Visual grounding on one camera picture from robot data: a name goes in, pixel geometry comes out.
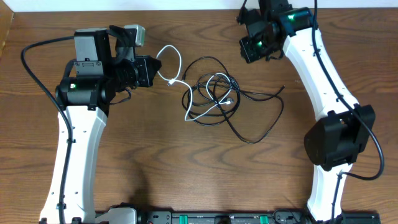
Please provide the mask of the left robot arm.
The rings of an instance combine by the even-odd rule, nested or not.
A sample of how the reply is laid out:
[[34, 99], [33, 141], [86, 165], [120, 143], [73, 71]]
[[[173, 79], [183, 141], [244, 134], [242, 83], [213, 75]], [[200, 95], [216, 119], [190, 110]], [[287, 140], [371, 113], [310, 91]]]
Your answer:
[[59, 137], [52, 183], [40, 223], [137, 223], [136, 210], [126, 204], [95, 212], [94, 182], [101, 135], [117, 93], [150, 87], [160, 60], [136, 55], [144, 45], [140, 25], [75, 31], [71, 60], [55, 97]]

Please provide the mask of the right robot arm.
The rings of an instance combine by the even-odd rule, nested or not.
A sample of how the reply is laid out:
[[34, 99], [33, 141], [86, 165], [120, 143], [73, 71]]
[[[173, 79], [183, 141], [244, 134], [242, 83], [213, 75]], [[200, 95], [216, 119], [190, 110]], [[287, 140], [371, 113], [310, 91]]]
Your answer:
[[312, 191], [303, 223], [379, 223], [376, 213], [344, 212], [345, 180], [366, 147], [375, 120], [348, 91], [322, 41], [316, 15], [287, 1], [260, 1], [258, 9], [240, 8], [238, 23], [247, 36], [239, 42], [247, 63], [288, 58], [310, 97], [315, 124], [304, 137], [313, 164]]

